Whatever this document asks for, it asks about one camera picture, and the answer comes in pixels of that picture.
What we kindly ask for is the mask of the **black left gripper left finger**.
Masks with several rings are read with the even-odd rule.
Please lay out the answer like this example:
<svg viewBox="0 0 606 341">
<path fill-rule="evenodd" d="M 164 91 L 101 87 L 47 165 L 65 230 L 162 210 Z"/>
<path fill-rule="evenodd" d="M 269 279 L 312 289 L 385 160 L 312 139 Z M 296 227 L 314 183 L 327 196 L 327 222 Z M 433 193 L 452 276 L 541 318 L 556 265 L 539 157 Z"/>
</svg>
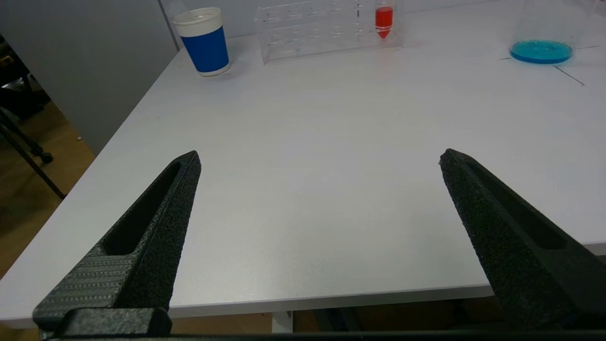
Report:
<svg viewBox="0 0 606 341">
<path fill-rule="evenodd" d="M 46 332 L 79 308 L 169 308 L 201 162 L 175 158 L 33 310 Z"/>
</svg>

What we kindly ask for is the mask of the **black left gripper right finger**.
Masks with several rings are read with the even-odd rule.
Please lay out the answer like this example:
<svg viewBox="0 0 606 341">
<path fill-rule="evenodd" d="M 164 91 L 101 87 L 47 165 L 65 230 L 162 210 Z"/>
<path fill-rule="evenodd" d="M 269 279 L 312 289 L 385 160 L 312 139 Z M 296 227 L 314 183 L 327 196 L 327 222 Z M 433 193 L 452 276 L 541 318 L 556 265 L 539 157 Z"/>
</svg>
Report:
<svg viewBox="0 0 606 341">
<path fill-rule="evenodd" d="M 469 155 L 447 149 L 439 165 L 509 322 L 523 330 L 604 330 L 604 262 Z"/>
</svg>

